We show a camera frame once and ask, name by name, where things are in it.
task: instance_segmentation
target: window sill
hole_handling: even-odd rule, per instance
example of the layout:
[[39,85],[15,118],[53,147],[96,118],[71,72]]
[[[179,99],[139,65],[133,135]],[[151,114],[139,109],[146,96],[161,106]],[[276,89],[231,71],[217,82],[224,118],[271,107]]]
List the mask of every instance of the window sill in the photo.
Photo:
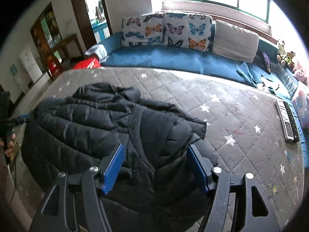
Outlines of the window sill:
[[219,19],[252,30],[263,38],[277,43],[277,40],[271,37],[271,26],[269,24],[235,9],[199,1],[164,0],[162,10],[170,9],[208,14],[213,16],[214,20]]

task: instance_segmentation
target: gray mattress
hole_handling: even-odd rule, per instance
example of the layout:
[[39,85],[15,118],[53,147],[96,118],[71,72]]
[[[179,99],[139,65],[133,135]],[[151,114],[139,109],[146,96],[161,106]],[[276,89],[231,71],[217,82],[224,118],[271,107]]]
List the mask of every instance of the gray mattress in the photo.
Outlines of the gray mattress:
[[[276,96],[220,78],[188,72],[144,68],[81,69],[64,72],[42,96],[71,96],[78,87],[110,82],[140,89],[142,97],[176,104],[207,121],[205,143],[219,157],[219,166],[229,173],[251,172],[269,196],[278,223],[284,228],[300,205],[304,168],[300,143],[286,143],[275,107]],[[18,135],[22,143],[22,134]],[[17,168],[19,195],[33,217],[43,193],[23,164]],[[224,231],[233,218],[234,195]],[[202,219],[188,231],[197,231]]]

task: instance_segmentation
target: white refrigerator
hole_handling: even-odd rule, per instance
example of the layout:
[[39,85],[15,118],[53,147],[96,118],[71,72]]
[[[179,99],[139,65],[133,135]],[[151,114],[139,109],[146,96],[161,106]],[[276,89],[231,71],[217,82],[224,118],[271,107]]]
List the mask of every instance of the white refrigerator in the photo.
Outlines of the white refrigerator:
[[35,84],[43,74],[28,46],[20,52],[19,58],[25,66],[31,80]]

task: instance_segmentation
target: black remote control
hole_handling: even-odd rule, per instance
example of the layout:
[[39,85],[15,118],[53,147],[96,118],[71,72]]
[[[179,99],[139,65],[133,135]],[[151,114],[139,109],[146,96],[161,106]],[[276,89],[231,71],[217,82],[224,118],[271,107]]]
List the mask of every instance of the black remote control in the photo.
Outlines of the black remote control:
[[286,113],[288,114],[288,117],[289,117],[289,120],[290,120],[290,123],[291,123],[293,138],[294,138],[293,142],[297,143],[297,142],[299,142],[299,134],[298,134],[298,130],[297,130],[297,126],[296,126],[296,123],[295,123],[295,120],[294,120],[293,113],[291,111],[291,108],[289,107],[289,104],[285,101],[283,101],[283,103],[284,103]]

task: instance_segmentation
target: remote control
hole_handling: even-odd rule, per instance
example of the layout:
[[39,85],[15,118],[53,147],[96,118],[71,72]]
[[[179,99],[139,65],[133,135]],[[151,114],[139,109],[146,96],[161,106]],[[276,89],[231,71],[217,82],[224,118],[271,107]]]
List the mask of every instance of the remote control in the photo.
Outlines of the remote control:
[[276,107],[277,107],[277,110],[279,112],[279,116],[281,119],[285,140],[293,141],[294,140],[293,130],[292,130],[291,122],[289,120],[288,113],[285,108],[285,104],[283,103],[282,100],[279,100],[279,99],[276,100],[275,104],[276,104]]
[[290,106],[287,102],[283,101],[283,104],[285,106],[285,109],[286,109],[286,112],[288,114],[290,124],[291,124],[291,127],[292,127],[294,143],[297,143],[297,142],[299,142],[299,134],[298,134],[298,130],[297,130],[297,126],[296,126],[296,123],[295,123],[293,113],[292,113],[291,108],[290,108]]

